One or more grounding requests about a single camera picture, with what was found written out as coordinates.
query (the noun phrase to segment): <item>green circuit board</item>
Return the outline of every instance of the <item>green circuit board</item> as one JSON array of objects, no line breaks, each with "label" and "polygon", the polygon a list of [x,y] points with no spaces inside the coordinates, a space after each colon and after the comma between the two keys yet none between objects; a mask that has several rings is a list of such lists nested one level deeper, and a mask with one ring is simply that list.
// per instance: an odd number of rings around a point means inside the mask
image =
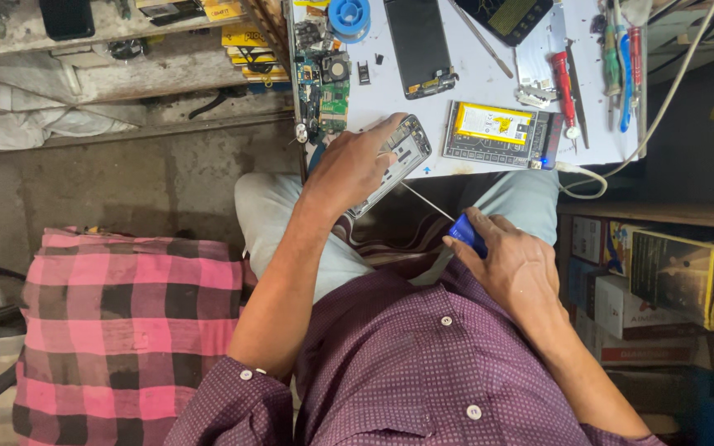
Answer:
[{"label": "green circuit board", "polygon": [[319,127],[322,130],[338,133],[346,129],[350,88],[348,79],[322,84],[319,107]]}]

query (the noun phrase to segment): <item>black smartphone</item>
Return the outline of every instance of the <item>black smartphone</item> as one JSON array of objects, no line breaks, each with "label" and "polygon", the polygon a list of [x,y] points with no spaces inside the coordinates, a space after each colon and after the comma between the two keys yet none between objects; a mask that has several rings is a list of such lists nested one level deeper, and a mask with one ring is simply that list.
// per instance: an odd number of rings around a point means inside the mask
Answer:
[{"label": "black smartphone", "polygon": [[437,0],[385,0],[398,70],[407,99],[453,88],[459,76],[451,66]]},{"label": "black smartphone", "polygon": [[95,34],[90,0],[40,0],[46,35],[52,40],[81,39]]}]

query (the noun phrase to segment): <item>shirt button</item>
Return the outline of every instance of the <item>shirt button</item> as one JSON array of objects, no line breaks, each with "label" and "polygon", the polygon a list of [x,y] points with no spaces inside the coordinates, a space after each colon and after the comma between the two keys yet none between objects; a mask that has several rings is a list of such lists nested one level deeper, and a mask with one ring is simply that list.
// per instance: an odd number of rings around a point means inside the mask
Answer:
[{"label": "shirt button", "polygon": [[467,417],[471,420],[479,420],[481,418],[481,408],[475,404],[471,404],[467,407]]}]

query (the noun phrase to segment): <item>man's right arm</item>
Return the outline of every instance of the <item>man's right arm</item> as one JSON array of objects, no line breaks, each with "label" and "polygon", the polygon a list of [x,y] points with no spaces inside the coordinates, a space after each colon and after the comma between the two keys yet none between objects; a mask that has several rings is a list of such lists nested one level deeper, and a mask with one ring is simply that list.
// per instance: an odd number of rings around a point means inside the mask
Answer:
[{"label": "man's right arm", "polygon": [[651,437],[570,325],[558,299],[553,248],[499,215],[487,217],[477,208],[466,214],[486,242],[487,258],[459,240],[443,241],[539,351],[578,421],[626,439]]}]

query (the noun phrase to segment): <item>shirt cuff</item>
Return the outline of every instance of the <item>shirt cuff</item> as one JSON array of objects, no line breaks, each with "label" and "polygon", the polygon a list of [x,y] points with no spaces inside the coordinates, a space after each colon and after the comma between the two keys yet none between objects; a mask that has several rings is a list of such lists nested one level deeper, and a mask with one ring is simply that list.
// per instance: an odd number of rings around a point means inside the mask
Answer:
[{"label": "shirt cuff", "polygon": [[165,444],[210,444],[242,434],[278,439],[286,430],[290,438],[292,419],[288,386],[226,356],[206,374]]},{"label": "shirt cuff", "polygon": [[580,424],[580,427],[585,432],[585,436],[594,446],[666,446],[655,435],[649,437],[631,440],[624,438],[616,433],[608,432],[591,425]]}]

